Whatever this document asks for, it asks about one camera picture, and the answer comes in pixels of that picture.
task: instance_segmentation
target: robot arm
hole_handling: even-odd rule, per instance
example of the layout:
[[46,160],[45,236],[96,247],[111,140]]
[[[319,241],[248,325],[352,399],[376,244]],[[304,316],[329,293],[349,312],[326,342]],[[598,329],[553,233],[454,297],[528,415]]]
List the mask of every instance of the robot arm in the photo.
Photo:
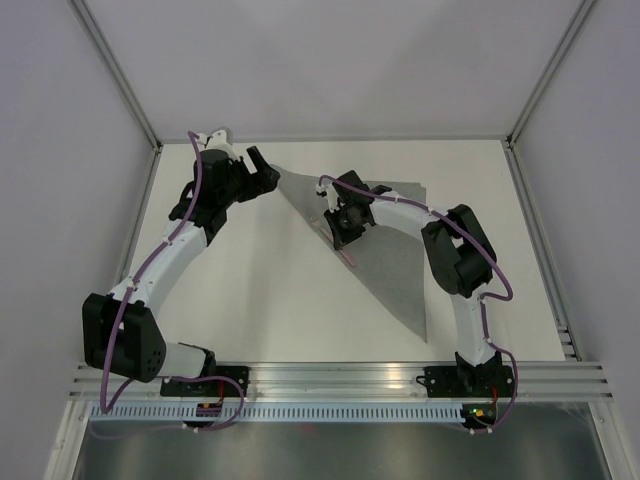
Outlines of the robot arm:
[[[369,189],[354,171],[347,172],[338,180],[374,195],[403,198],[384,185]],[[422,241],[431,273],[438,285],[449,294],[453,304],[458,330],[455,357],[459,383],[472,394],[473,391],[481,392],[488,382],[495,383],[496,376],[504,376],[501,356],[485,339],[482,325],[481,295],[492,279],[491,266],[473,245],[439,218],[446,216],[453,221],[496,260],[495,252],[471,208],[458,205],[446,211],[436,210],[438,216],[431,213],[433,210],[374,199],[338,183],[318,186],[317,193],[325,196],[329,202],[329,209],[324,216],[331,228],[336,249],[362,236],[367,224],[394,228]]]
[[155,319],[184,270],[226,223],[229,207],[275,190],[280,174],[267,164],[256,147],[247,149],[256,167],[256,172],[250,173],[242,157],[227,142],[224,130],[200,138],[203,140],[200,192],[183,228],[172,235],[192,201],[198,175],[195,165],[194,181],[185,186],[156,247],[166,245],[145,261],[146,268],[137,282],[129,275],[106,296],[94,293],[84,302],[84,352],[90,366],[104,367],[117,312],[127,290],[134,287],[117,333],[110,370],[142,382],[157,376],[194,378],[215,370],[213,352],[191,345],[165,343]]

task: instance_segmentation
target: white table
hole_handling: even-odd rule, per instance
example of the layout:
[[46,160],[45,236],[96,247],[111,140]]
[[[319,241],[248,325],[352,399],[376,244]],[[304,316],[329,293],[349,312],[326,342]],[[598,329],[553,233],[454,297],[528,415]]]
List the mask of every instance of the white table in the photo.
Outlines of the white table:
[[[244,153],[249,145],[236,145]],[[510,303],[489,301],[491,334],[518,360],[563,360],[562,346],[500,142],[372,141],[258,144],[295,173],[420,182],[430,205],[476,213],[511,281]],[[165,145],[133,258],[136,268],[192,178],[190,145]],[[495,278],[495,291],[503,287]],[[234,205],[228,222],[162,307],[167,341],[210,348],[221,361],[449,361],[451,302],[425,261],[427,336],[411,333],[349,272],[276,191]]]

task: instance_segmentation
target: metal frame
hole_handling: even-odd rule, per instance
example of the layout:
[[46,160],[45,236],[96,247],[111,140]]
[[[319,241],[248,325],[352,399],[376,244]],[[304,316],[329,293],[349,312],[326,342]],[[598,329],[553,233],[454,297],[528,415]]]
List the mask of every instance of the metal frame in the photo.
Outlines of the metal frame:
[[[85,0],[68,0],[77,15],[109,75],[120,90],[125,105],[135,118],[140,129],[154,149],[149,176],[135,222],[120,262],[117,280],[128,270],[135,244],[142,226],[144,212],[149,200],[155,172],[158,166],[162,142],[155,134],[147,116],[137,100],[122,68],[118,64],[98,23]],[[581,402],[590,406],[595,429],[602,445],[612,478],[637,479],[638,472],[633,463],[633,453],[622,428],[611,389],[602,366],[597,362],[581,361],[579,338],[571,327],[570,311],[565,301],[560,281],[554,268],[544,231],[536,213],[530,189],[526,181],[522,161],[516,142],[526,128],[551,81],[557,74],[593,13],[598,0],[582,0],[538,79],[513,128],[506,135],[496,136],[390,136],[390,137],[294,137],[294,138],[237,138],[237,142],[265,141],[327,141],[327,140],[462,140],[491,139],[502,142],[505,157],[512,175],[514,187],[524,215],[525,223],[534,248],[536,260],[542,274],[547,296],[558,325],[558,334],[563,344],[565,362],[522,362],[520,368],[521,403]],[[183,143],[182,140],[166,143]],[[415,377],[427,365],[438,363],[258,363],[252,368],[251,384],[248,388],[248,405],[254,408],[265,405],[361,405],[374,403],[386,408],[401,409],[412,406],[442,406],[452,402],[464,403],[468,399],[429,399],[424,387],[415,383]],[[90,415],[96,414],[101,372],[80,365],[74,372],[69,389],[69,399],[51,454],[45,478],[71,478],[78,458],[82,438]],[[123,382],[122,377],[112,376],[109,393],[113,394]],[[160,381],[148,384],[132,384],[122,396],[122,401],[136,402],[148,408],[166,408],[176,404],[173,399],[159,396]],[[185,400],[178,404],[193,403]],[[126,411],[122,418],[136,418],[138,410]]]

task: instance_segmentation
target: gray floor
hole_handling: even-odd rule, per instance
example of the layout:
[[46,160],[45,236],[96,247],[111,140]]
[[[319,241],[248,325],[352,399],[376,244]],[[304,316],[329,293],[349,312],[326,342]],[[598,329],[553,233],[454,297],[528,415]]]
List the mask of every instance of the gray floor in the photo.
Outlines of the gray floor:
[[[149,423],[95,425],[101,434]],[[490,436],[437,424],[240,423],[125,440],[87,436],[78,479],[608,479],[587,415],[519,405]]]

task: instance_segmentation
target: gray cloth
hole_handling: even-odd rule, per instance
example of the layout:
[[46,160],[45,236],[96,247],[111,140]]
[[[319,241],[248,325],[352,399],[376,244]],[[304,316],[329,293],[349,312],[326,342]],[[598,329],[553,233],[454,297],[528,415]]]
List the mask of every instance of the gray cloth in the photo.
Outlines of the gray cloth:
[[[333,250],[332,243],[319,229],[311,226],[309,219],[313,214],[320,219],[322,226],[330,231],[324,219],[327,201],[315,193],[318,178],[291,173],[276,165],[273,167],[282,175],[278,189],[327,244],[327,248]],[[365,182],[371,188],[382,184],[407,198],[420,202],[426,200],[427,191],[419,183],[373,180]],[[356,262],[356,267],[351,267],[339,252],[334,251],[345,268],[353,273],[405,327],[426,342],[424,245],[397,230],[377,225],[375,228],[368,227],[368,231],[347,245],[345,251]]]

